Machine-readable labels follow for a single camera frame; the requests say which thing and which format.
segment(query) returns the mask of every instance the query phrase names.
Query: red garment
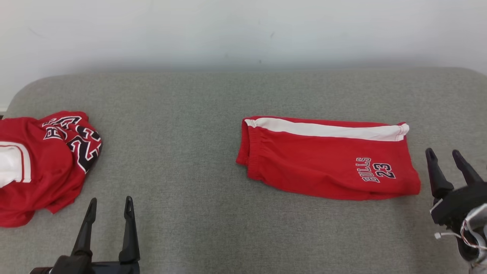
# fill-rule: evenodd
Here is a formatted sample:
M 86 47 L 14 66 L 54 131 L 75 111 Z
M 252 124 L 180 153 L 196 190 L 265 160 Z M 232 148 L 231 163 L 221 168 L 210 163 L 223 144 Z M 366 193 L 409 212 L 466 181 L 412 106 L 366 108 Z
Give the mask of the red garment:
M 73 203 L 101 146 L 83 112 L 0 120 L 0 226 L 22 226 L 35 210 L 54 214 Z
M 332 199 L 387 199 L 421 187 L 406 123 L 254 116 L 242 121 L 237 163 L 275 188 Z

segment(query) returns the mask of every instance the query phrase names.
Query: red shorts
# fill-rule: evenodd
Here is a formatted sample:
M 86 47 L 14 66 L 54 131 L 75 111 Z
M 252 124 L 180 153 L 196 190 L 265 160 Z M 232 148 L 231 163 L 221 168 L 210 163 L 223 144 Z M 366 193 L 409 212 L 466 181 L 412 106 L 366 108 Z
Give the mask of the red shorts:
M 275 188 L 332 199 L 387 199 L 421 187 L 406 123 L 254 116 L 242 121 L 237 163 Z

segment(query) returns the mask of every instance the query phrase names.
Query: white trim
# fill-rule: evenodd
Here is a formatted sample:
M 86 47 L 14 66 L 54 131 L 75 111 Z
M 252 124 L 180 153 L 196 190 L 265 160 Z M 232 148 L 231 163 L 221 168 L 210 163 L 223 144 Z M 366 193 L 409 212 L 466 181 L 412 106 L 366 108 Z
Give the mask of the white trim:
M 302 136 L 342 137 L 374 141 L 402 141 L 409 131 L 407 124 L 378 127 L 338 127 L 313 123 L 294 123 L 284 119 L 263 117 L 245 119 L 248 126 L 261 127 L 274 132 L 288 132 Z
M 30 155 L 27 148 L 19 143 L 14 142 L 2 142 L 0 141 L 0 146 L 12 146 L 20 150 L 22 153 L 22 169 L 23 172 L 23 179 L 22 182 L 30 183 L 31 182 L 31 162 L 30 162 Z

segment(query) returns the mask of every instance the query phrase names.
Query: white wall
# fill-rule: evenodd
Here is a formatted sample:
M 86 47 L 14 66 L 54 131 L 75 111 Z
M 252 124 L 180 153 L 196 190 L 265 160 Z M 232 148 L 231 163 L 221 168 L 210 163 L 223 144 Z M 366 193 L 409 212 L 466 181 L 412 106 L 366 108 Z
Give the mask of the white wall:
M 0 0 L 0 111 L 85 71 L 462 66 L 487 74 L 486 0 Z

